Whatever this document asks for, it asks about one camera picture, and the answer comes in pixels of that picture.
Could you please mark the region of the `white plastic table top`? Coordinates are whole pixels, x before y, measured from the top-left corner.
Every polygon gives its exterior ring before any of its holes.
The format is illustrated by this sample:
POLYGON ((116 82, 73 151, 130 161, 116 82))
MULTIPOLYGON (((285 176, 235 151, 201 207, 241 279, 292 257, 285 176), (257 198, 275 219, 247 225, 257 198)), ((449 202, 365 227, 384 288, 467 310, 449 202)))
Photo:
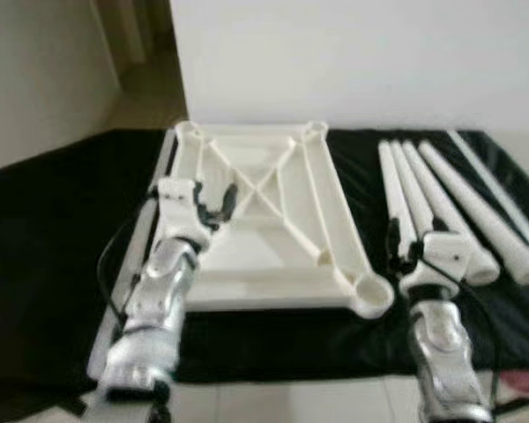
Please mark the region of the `white plastic table top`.
POLYGON ((326 144, 329 126, 175 126, 169 176, 200 180, 207 206, 236 182, 231 220, 213 234, 185 298, 192 313, 346 308, 377 319, 393 305, 374 270, 326 144))

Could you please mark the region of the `black table cloth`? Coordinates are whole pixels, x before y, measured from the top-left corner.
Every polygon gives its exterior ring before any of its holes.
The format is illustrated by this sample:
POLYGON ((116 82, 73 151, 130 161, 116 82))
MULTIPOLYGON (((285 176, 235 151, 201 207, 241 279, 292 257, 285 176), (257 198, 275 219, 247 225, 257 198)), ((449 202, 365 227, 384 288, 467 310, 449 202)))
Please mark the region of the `black table cloth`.
MULTIPOLYGON (((0 388, 83 390, 106 302, 98 264, 116 231, 128 236, 154 176, 167 130, 104 130, 0 169, 0 388)), ((482 130, 462 138, 498 159, 498 180, 529 215, 529 176, 482 130)), ((385 271, 386 210, 378 141, 428 140, 458 172, 471 167, 446 130, 330 130, 326 136, 354 223, 377 271, 385 271)), ((473 364, 529 369, 529 286, 503 274, 475 287, 495 330, 458 299, 473 364)), ((191 313, 176 379, 190 383, 304 382, 412 375, 402 303, 366 321, 344 308, 191 313)))

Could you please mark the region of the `white plastic table leg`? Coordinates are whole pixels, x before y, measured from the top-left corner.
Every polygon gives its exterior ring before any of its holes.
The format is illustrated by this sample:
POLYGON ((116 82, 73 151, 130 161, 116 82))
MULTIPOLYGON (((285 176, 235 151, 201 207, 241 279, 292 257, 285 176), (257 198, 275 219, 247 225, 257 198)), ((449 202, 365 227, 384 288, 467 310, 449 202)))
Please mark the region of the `white plastic table leg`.
POLYGON ((529 286, 529 245, 429 141, 416 148, 479 242, 493 254, 501 273, 507 271, 514 282, 529 286))
POLYGON ((414 229, 411 226, 398 170, 395 167, 395 161, 392 157, 391 142, 383 138, 383 140, 378 142, 377 149, 378 153, 380 153, 380 165, 386 201, 388 201, 389 219, 398 218, 400 220, 400 236, 402 241, 413 241, 414 229))
POLYGON ((421 154, 413 144, 402 144, 403 156, 411 168, 411 173, 417 181, 417 186, 426 198, 429 213, 422 211, 421 215, 414 217, 414 225, 418 236, 436 229, 435 219, 439 219, 449 227, 449 231, 462 234, 469 241, 470 254, 467 261, 466 282, 471 286, 485 286, 495 282, 501 275, 501 266, 493 254, 479 242, 473 229, 467 225, 466 219, 451 201, 450 195, 445 192, 442 184, 434 177, 421 154))
POLYGON ((445 222, 434 214, 425 190, 418 181, 414 167, 406 157, 405 149, 400 141, 391 141, 391 154, 397 167, 406 208, 414 229, 414 241, 421 241, 423 235, 430 231, 446 231, 445 222))

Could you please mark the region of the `pink fabric item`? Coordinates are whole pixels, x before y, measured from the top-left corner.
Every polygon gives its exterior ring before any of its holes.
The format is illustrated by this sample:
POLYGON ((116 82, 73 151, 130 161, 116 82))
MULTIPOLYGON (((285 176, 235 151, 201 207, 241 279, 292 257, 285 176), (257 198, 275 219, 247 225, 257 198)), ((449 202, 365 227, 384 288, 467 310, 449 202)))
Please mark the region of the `pink fabric item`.
POLYGON ((499 372, 501 387, 498 397, 502 403, 529 400, 529 369, 510 369, 499 372))

